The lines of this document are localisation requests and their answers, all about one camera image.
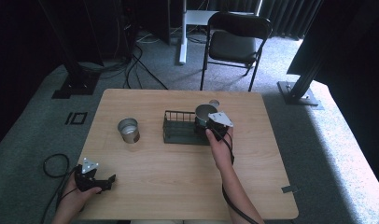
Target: wire basket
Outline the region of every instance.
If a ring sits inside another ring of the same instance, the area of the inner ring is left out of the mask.
[[[209,141],[196,133],[195,113],[166,110],[163,120],[163,141],[171,144],[209,146]]]

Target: table top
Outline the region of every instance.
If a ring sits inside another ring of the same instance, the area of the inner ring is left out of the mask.
[[[165,144],[166,110],[194,111],[218,100],[234,125],[234,169],[264,219],[298,215],[288,176],[262,97],[255,92],[106,90],[78,163],[99,163],[96,179],[117,175],[112,190],[96,195],[80,219],[228,219],[221,179],[209,146]],[[138,121],[140,140],[118,132]]]

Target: person's left hand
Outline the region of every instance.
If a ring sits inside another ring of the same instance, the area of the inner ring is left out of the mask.
[[[85,202],[91,198],[92,195],[102,191],[101,188],[96,187],[81,192],[77,188],[74,174],[71,174],[70,179],[62,194],[62,200],[56,210],[55,217],[52,223],[70,223],[70,221],[81,211]]]

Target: human arm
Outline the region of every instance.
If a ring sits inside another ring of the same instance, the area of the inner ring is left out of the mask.
[[[91,198],[92,195],[100,192],[102,189],[99,187],[88,189],[81,192],[77,188],[74,174],[71,174],[67,185],[63,192],[63,197],[56,210],[55,217],[52,224],[68,224],[79,213],[84,206],[85,202]]]
[[[237,174],[235,173],[231,153],[223,140],[217,141],[210,130],[206,130],[207,138],[210,142],[213,158],[216,162],[216,167],[219,169],[222,179],[222,185],[230,198],[231,202],[248,217],[257,221],[259,224],[264,223],[256,207],[248,198]],[[229,128],[224,139],[228,144],[232,145],[233,128]],[[229,207],[232,223],[248,223],[244,218]]]

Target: black chair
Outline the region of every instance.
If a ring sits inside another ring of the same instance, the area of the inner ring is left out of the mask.
[[[207,23],[201,91],[204,88],[204,71],[207,69],[208,63],[244,67],[247,69],[244,76],[254,65],[253,77],[248,88],[248,91],[251,91],[259,67],[262,48],[271,32],[271,23],[262,17],[230,12],[214,14]]]

